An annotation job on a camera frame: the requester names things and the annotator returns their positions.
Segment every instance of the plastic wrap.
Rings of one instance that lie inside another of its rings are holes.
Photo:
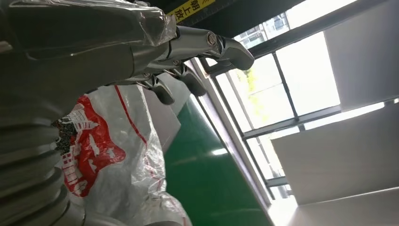
[[[7,17],[25,50],[65,56],[120,43],[158,46],[176,35],[174,17],[124,0],[10,1]]]
[[[55,124],[73,202],[129,226],[191,225],[165,191],[163,152],[140,87],[100,87]]]

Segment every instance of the ceiling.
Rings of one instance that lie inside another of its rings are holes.
[[[166,13],[187,2],[187,0],[147,1]],[[179,25],[212,30],[216,34],[232,38],[302,1],[304,0],[215,0],[215,3],[208,6],[207,12],[212,12],[210,16],[205,14],[206,10],[202,10]]]

